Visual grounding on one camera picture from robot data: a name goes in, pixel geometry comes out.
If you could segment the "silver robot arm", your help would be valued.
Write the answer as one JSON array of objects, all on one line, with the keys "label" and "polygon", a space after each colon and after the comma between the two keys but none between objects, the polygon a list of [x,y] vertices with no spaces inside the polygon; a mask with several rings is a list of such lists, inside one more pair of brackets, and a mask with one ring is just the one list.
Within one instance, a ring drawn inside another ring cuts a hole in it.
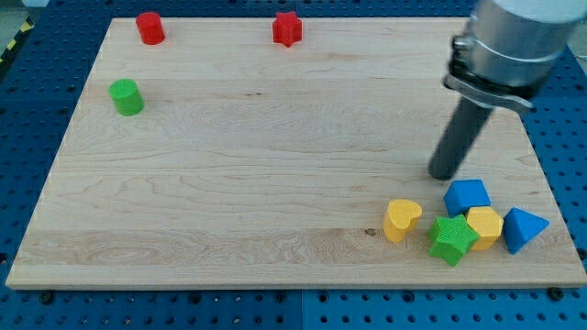
[{"label": "silver robot arm", "polygon": [[586,0],[481,0],[451,41],[444,84],[461,108],[522,115],[585,17]]}]

